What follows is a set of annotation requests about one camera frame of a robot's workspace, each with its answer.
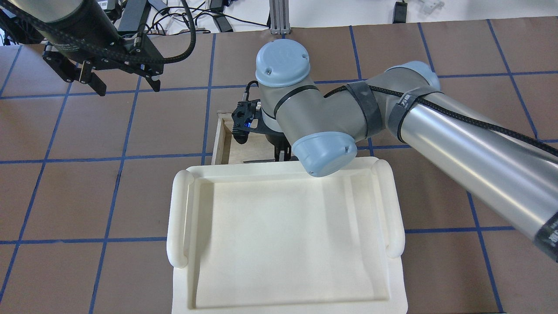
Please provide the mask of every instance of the plastic tray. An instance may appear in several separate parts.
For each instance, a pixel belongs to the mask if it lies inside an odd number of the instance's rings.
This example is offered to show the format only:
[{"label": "plastic tray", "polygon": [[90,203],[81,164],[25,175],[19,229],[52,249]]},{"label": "plastic tray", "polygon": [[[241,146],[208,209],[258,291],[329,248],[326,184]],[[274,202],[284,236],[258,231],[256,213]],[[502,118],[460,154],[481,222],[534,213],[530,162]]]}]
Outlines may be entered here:
[{"label": "plastic tray", "polygon": [[356,158],[194,166],[172,187],[172,313],[406,313],[393,173]]}]

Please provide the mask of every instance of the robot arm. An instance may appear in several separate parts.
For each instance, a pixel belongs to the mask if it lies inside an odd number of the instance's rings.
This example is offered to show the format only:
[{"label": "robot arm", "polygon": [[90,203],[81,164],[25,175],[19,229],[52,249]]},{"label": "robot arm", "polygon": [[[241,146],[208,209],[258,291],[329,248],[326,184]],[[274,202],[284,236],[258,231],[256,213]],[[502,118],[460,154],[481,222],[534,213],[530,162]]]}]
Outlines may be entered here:
[{"label": "robot arm", "polygon": [[339,170],[355,157],[356,141],[389,129],[558,261],[556,150],[443,94],[436,74],[418,61],[325,98],[309,72],[307,51],[292,40],[258,53],[263,120],[285,134],[310,175]]},{"label": "robot arm", "polygon": [[[0,0],[0,5],[33,24],[48,39],[43,59],[63,80],[88,84],[101,96],[107,86],[93,70],[120,69],[138,74],[158,92],[163,65],[186,59],[196,41],[192,31],[184,53],[163,58],[143,27],[135,34],[119,34],[95,0]],[[186,14],[193,30],[189,9]]]}]

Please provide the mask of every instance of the tray handle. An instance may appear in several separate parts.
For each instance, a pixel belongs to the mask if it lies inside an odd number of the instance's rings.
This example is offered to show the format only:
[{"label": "tray handle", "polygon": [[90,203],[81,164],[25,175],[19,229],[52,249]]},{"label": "tray handle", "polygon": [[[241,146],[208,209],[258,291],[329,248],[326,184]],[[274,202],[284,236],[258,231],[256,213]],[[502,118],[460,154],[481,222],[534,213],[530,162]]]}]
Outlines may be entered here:
[{"label": "tray handle", "polygon": [[186,222],[186,212],[194,195],[194,179],[194,175],[189,171],[181,170],[172,183],[167,257],[171,265],[176,268],[184,268],[188,265],[187,248],[184,243],[188,245],[190,243],[191,224]]},{"label": "tray handle", "polygon": [[405,248],[405,228],[403,218],[397,199],[397,189],[393,180],[393,171],[385,160],[377,160],[373,170],[378,175],[380,181],[380,193],[384,204],[384,214],[386,217],[388,245],[386,246],[387,256],[398,258],[403,254]]}]

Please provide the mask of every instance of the blue tape line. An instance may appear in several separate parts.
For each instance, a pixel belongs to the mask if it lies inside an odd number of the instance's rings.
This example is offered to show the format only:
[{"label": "blue tape line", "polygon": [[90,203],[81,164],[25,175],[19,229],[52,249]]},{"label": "blue tape line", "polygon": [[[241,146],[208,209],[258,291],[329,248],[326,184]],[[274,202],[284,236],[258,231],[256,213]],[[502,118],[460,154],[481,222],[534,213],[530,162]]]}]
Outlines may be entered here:
[{"label": "blue tape line", "polygon": [[[35,187],[33,188],[33,193],[31,194],[31,199],[29,200],[29,206],[27,206],[27,211],[25,212],[25,218],[23,219],[23,224],[21,225],[20,235],[18,237],[18,241],[23,239],[23,233],[25,232],[25,227],[27,226],[27,222],[29,221],[29,216],[31,214],[31,209],[33,208],[33,203],[35,202],[35,197],[37,196],[37,190],[39,189],[39,184],[41,183],[42,174],[45,171],[46,162],[45,160],[49,158],[50,150],[52,148],[52,144],[54,143],[54,137],[56,136],[56,132],[58,130],[58,126],[60,125],[60,120],[62,119],[62,113],[64,112],[64,108],[66,107],[66,101],[68,100],[68,95],[70,93],[71,83],[68,84],[68,88],[66,89],[66,94],[64,100],[62,101],[62,105],[60,106],[60,111],[58,112],[58,116],[56,118],[56,123],[54,124],[54,129],[52,130],[52,135],[50,136],[49,145],[45,152],[45,158],[41,165],[41,171],[39,171],[39,176],[37,177],[37,182],[35,183]],[[6,290],[6,285],[8,284],[9,275],[12,272],[13,263],[16,260],[17,251],[20,245],[16,244],[16,247],[12,254],[12,259],[10,260],[8,270],[6,271],[6,276],[4,277],[4,283],[2,284],[2,290],[0,291],[0,303],[2,302],[2,298],[4,296],[4,291]]]},{"label": "blue tape line", "polygon": [[0,241],[0,245],[21,244],[54,244],[54,243],[103,243],[103,242],[151,242],[166,241],[166,236],[158,237],[114,237],[114,238],[92,238],[92,239],[47,239],[47,240],[12,240]]},{"label": "blue tape line", "polygon": [[211,43],[211,59],[209,62],[209,79],[208,79],[208,97],[205,104],[205,126],[204,126],[204,143],[201,147],[201,165],[205,165],[205,156],[207,156],[208,144],[208,128],[209,128],[209,111],[211,106],[211,81],[213,80],[213,60],[215,59],[215,39],[216,35],[213,34],[213,42]]},{"label": "blue tape line", "polygon": [[8,70],[8,74],[6,74],[6,79],[4,80],[4,83],[2,84],[2,88],[0,88],[0,96],[2,96],[2,94],[4,93],[4,89],[6,88],[6,85],[8,85],[9,77],[10,77],[10,75],[12,75],[13,68],[16,66],[16,61],[17,61],[17,58],[20,56],[20,52],[21,52],[22,47],[23,46],[20,45],[20,47],[17,49],[16,56],[13,57],[12,65],[10,66],[10,68]]},{"label": "blue tape line", "polygon": [[99,288],[99,281],[101,278],[101,272],[103,270],[104,256],[107,251],[107,239],[110,234],[110,226],[112,224],[112,217],[114,214],[114,205],[116,204],[116,197],[118,195],[118,187],[120,186],[120,179],[122,177],[122,170],[124,169],[124,161],[126,157],[126,150],[128,149],[128,140],[130,138],[130,132],[132,131],[132,122],[134,119],[134,112],[136,110],[136,104],[138,100],[138,92],[140,90],[141,77],[138,77],[138,82],[136,85],[136,92],[134,94],[134,100],[132,103],[132,109],[130,110],[130,118],[128,120],[128,129],[126,129],[126,137],[124,138],[124,145],[122,147],[122,156],[120,160],[120,166],[118,168],[118,175],[116,176],[116,182],[114,183],[114,191],[112,193],[112,200],[110,202],[110,210],[107,219],[107,228],[105,229],[103,247],[101,248],[101,256],[99,258],[99,266],[97,267],[97,275],[95,276],[95,284],[93,285],[93,294],[91,296],[91,303],[89,304],[89,314],[93,314],[93,308],[95,307],[95,300],[97,298],[97,289]]},{"label": "blue tape line", "polygon": [[97,276],[95,277],[95,284],[93,285],[93,294],[91,295],[91,302],[89,303],[89,314],[93,314],[93,308],[95,307],[95,300],[97,298],[97,289],[99,288],[101,269],[103,269],[104,254],[106,251],[107,251],[107,242],[103,241],[101,256],[99,258],[99,266],[97,268]]},{"label": "blue tape line", "polygon": [[353,33],[352,25],[349,25],[349,32],[350,32],[350,40],[353,43],[354,60],[357,64],[358,79],[362,79],[362,75],[360,73],[360,61],[358,60],[357,43],[354,41],[354,33]]},{"label": "blue tape line", "polygon": [[180,158],[180,157],[200,157],[202,153],[196,154],[166,154],[166,155],[145,155],[145,156],[126,156],[124,159],[153,159],[153,158]]},{"label": "blue tape line", "polygon": [[[163,154],[163,155],[134,155],[122,157],[106,157],[106,158],[70,158],[70,159],[32,159],[32,160],[0,160],[1,164],[40,164],[40,163],[91,163],[96,161],[115,161],[128,159],[153,159],[153,158],[180,158],[180,157],[200,157],[202,153],[193,154]],[[205,156],[212,156],[213,153],[207,153]]]},{"label": "blue tape line", "polygon": [[[111,92],[106,92],[107,95],[110,94],[131,94],[131,93],[135,93],[136,91],[111,91]],[[87,92],[87,93],[72,93],[70,94],[70,97],[74,97],[74,96],[96,96],[97,93],[95,92]]]},{"label": "blue tape line", "polygon": [[498,294],[498,287],[496,286],[496,280],[494,280],[494,275],[492,274],[492,267],[490,265],[490,259],[488,258],[488,252],[486,245],[484,244],[484,238],[482,229],[480,228],[479,218],[477,217],[477,210],[475,209],[475,204],[473,202],[473,196],[467,191],[467,199],[469,200],[469,206],[471,207],[471,213],[473,214],[473,220],[475,221],[475,227],[477,228],[477,234],[479,236],[480,248],[483,251],[484,262],[487,267],[488,278],[490,279],[490,285],[492,286],[492,292],[494,293],[494,300],[498,306],[498,312],[503,313],[504,309],[502,307],[502,302],[500,301],[500,295]]},{"label": "blue tape line", "polygon": [[49,97],[65,97],[65,94],[49,94],[49,95],[22,95],[22,96],[5,96],[0,99],[28,99],[28,98],[49,98]]},{"label": "blue tape line", "polygon": [[396,149],[396,148],[411,148],[409,145],[381,145],[374,146],[374,149]]},{"label": "blue tape line", "polygon": [[516,80],[513,79],[512,71],[509,69],[508,61],[506,61],[506,57],[504,56],[504,51],[502,50],[502,47],[500,46],[500,42],[498,41],[498,38],[496,37],[496,33],[494,32],[494,28],[492,27],[492,23],[490,22],[490,20],[487,20],[487,23],[488,23],[488,28],[490,29],[490,33],[492,34],[492,38],[494,38],[494,42],[496,43],[496,47],[498,48],[498,52],[500,53],[500,56],[502,57],[502,61],[504,62],[504,66],[506,67],[506,71],[508,72],[509,79],[512,81],[513,89],[516,90],[517,98],[519,98],[519,102],[521,103],[521,106],[523,107],[523,111],[525,112],[525,115],[527,116],[527,120],[529,121],[529,125],[531,125],[531,130],[533,131],[533,134],[535,135],[535,138],[538,138],[537,128],[535,128],[535,124],[533,123],[533,119],[531,118],[531,115],[529,114],[529,110],[527,109],[527,106],[525,106],[525,102],[523,101],[523,97],[521,96],[521,93],[519,92],[519,88],[517,87]]},{"label": "blue tape line", "polygon": [[432,72],[436,72],[434,70],[434,63],[432,63],[432,57],[430,56],[430,50],[428,49],[428,44],[426,43],[426,37],[424,36],[424,32],[422,31],[422,25],[417,23],[418,31],[420,32],[420,37],[422,38],[422,44],[424,45],[424,50],[426,51],[426,57],[428,58],[428,63],[430,63],[430,69]]},{"label": "blue tape line", "polygon": [[512,72],[512,75],[558,74],[558,71]]},{"label": "blue tape line", "polygon": [[47,159],[46,163],[88,163],[92,161],[115,161],[121,160],[120,157],[108,157],[108,158],[74,158],[74,159]]},{"label": "blue tape line", "polygon": [[438,78],[506,77],[508,75],[509,73],[454,74],[454,75],[438,75]]},{"label": "blue tape line", "polygon": [[374,144],[371,137],[368,139],[368,149],[370,150],[370,156],[374,157]]},{"label": "blue tape line", "polygon": [[338,80],[317,80],[314,84],[342,84],[342,83],[351,83],[357,82],[361,79],[338,79]]},{"label": "blue tape line", "polygon": [[515,230],[512,226],[494,226],[494,227],[462,227],[462,228],[431,228],[431,229],[405,229],[406,234],[444,234],[452,232],[477,232],[482,231],[508,231]]},{"label": "blue tape line", "polygon": [[114,237],[107,239],[107,242],[153,242],[153,241],[166,241],[166,236],[154,237]]},{"label": "blue tape line", "polygon": [[211,86],[211,89],[218,89],[218,88],[244,88],[246,85],[220,85],[220,86]]},{"label": "blue tape line", "polygon": [[2,160],[0,161],[0,165],[2,164],[40,164],[44,159],[32,159],[32,160]]},{"label": "blue tape line", "polygon": [[19,249],[20,245],[16,244],[16,247],[13,249],[12,258],[9,260],[8,269],[6,270],[4,282],[2,283],[2,290],[0,290],[0,304],[2,304],[2,298],[4,297],[4,292],[6,291],[6,286],[8,285],[9,275],[12,273],[13,263],[16,261],[17,251]]}]

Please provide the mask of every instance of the cable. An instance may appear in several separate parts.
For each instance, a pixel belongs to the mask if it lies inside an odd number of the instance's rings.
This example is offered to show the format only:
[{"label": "cable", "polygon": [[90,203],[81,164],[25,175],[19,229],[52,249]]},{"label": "cable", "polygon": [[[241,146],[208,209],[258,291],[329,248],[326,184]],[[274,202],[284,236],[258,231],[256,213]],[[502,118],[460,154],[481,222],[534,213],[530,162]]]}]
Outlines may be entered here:
[{"label": "cable", "polygon": [[256,85],[256,87],[259,87],[258,81],[256,81],[256,80],[252,80],[252,81],[250,81],[250,83],[246,84],[246,89],[244,90],[244,95],[243,95],[243,98],[244,98],[245,101],[249,100],[249,98],[250,98],[250,87],[254,84]]},{"label": "cable", "polygon": [[[182,7],[167,7],[167,8],[168,8],[168,9],[177,9],[177,8],[182,8]],[[162,11],[166,10],[167,8],[157,11],[156,15],[162,13]],[[233,20],[236,20],[236,21],[239,21],[239,22],[243,22],[243,23],[248,23],[248,24],[253,24],[253,25],[263,26],[263,27],[265,27],[265,28],[269,28],[269,27],[268,27],[267,25],[265,25],[265,24],[256,23],[256,22],[252,22],[252,21],[246,21],[246,20],[243,20],[243,19],[238,18],[238,17],[230,16],[230,15],[225,14],[225,13],[213,12],[213,11],[208,10],[208,9],[200,9],[200,6],[197,7],[197,8],[190,8],[190,10],[192,10],[192,11],[201,11],[201,13],[199,13],[198,15],[196,15],[196,17],[195,17],[196,21],[198,20],[198,18],[199,18],[200,16],[203,16],[203,15],[212,16],[213,19],[215,19],[216,17],[225,16],[225,17],[232,18]]]},{"label": "cable", "polygon": [[[184,7],[178,7],[178,6],[174,6],[174,7],[171,6],[171,7],[169,7],[169,6],[168,6],[168,4],[169,4],[168,0],[167,0],[167,3],[166,3],[166,4],[167,4],[167,7],[163,8],[163,9],[160,9],[159,11],[155,12],[155,15],[153,15],[153,19],[151,19],[151,28],[153,28],[153,26],[156,24],[155,19],[157,18],[157,16],[158,16],[159,14],[162,15],[163,11],[167,11],[167,10],[170,10],[170,9],[184,9]],[[202,3],[201,3],[199,6],[197,6],[196,8],[194,8],[194,9],[190,8],[190,9],[193,10],[193,11],[199,10],[199,9],[201,8],[201,6],[203,6],[204,4],[205,4],[205,1],[202,2]],[[164,15],[164,16],[169,16],[169,15],[171,15],[171,14],[179,14],[179,13],[177,13],[177,12],[167,13],[167,14]],[[172,17],[172,19],[173,19],[173,20],[177,20],[177,21],[179,21],[179,22],[184,23],[185,25],[187,25],[187,23],[186,23],[184,20],[179,20],[178,18],[176,18],[176,17],[174,17],[174,16]]]},{"label": "cable", "polygon": [[[385,89],[385,88],[371,86],[371,85],[369,85],[369,87],[370,87],[370,90],[372,92],[378,92],[378,93],[397,96],[397,97],[403,96],[403,93],[392,91],[390,89]],[[337,88],[333,89],[332,91],[330,91],[329,93],[327,93],[324,96],[324,98],[328,98],[331,95],[333,95],[335,93],[345,91],[346,89],[347,89],[346,86],[337,87]],[[427,107],[427,108],[429,108],[429,109],[431,109],[431,110],[434,110],[438,113],[441,113],[444,116],[447,116],[447,117],[450,117],[450,118],[468,123],[470,125],[481,127],[483,129],[486,129],[486,130],[491,130],[491,131],[494,131],[494,132],[512,137],[516,140],[520,140],[522,142],[525,142],[525,143],[527,143],[531,146],[534,146],[534,147],[536,147],[538,149],[541,149],[541,150],[543,150],[543,151],[545,151],[545,152],[547,152],[551,155],[554,155],[554,156],[558,157],[558,149],[555,149],[552,146],[546,145],[545,143],[542,143],[542,142],[540,142],[540,141],[538,141],[538,140],[536,140],[532,137],[529,137],[525,134],[521,134],[519,132],[515,132],[513,130],[506,129],[505,127],[494,125],[492,123],[484,122],[484,121],[481,121],[481,120],[473,119],[473,118],[468,117],[468,116],[461,115],[457,112],[448,110],[444,107],[441,107],[441,106],[439,106],[439,105],[437,105],[437,104],[435,104],[431,101],[428,101],[424,98],[421,98],[421,97],[417,98],[416,102],[425,106],[425,107]]]},{"label": "cable", "polygon": [[73,45],[75,45],[75,46],[77,46],[77,47],[79,47],[83,50],[86,50],[86,51],[89,51],[91,53],[95,53],[99,56],[107,57],[109,59],[113,59],[113,60],[116,60],[116,61],[139,63],[139,64],[168,64],[168,63],[180,62],[180,61],[188,58],[190,56],[190,54],[192,53],[192,51],[194,51],[194,46],[196,45],[196,32],[192,31],[192,30],[195,30],[194,20],[192,18],[192,13],[189,10],[189,7],[186,3],[186,0],[181,0],[181,2],[184,5],[186,15],[188,16],[188,29],[191,31],[190,45],[188,46],[186,51],[184,51],[180,55],[176,55],[176,56],[172,56],[172,57],[168,57],[168,58],[148,58],[148,57],[137,56],[137,55],[127,55],[127,54],[120,53],[120,52],[115,51],[115,50],[109,50],[109,49],[113,49],[112,47],[102,48],[102,47],[90,44],[88,42],[85,42],[84,40],[81,40],[81,39],[73,36],[73,35],[67,34],[65,32],[61,32],[57,28],[49,25],[48,23],[44,23],[43,21],[39,20],[38,18],[36,18],[36,17],[30,15],[29,13],[21,10],[20,8],[18,8],[17,6],[12,4],[8,0],[0,0],[0,4],[4,8],[9,10],[10,12],[17,15],[21,19],[31,23],[36,28],[42,29],[46,32],[52,33],[53,35],[60,37],[62,39],[62,41],[66,44],[73,44]]}]

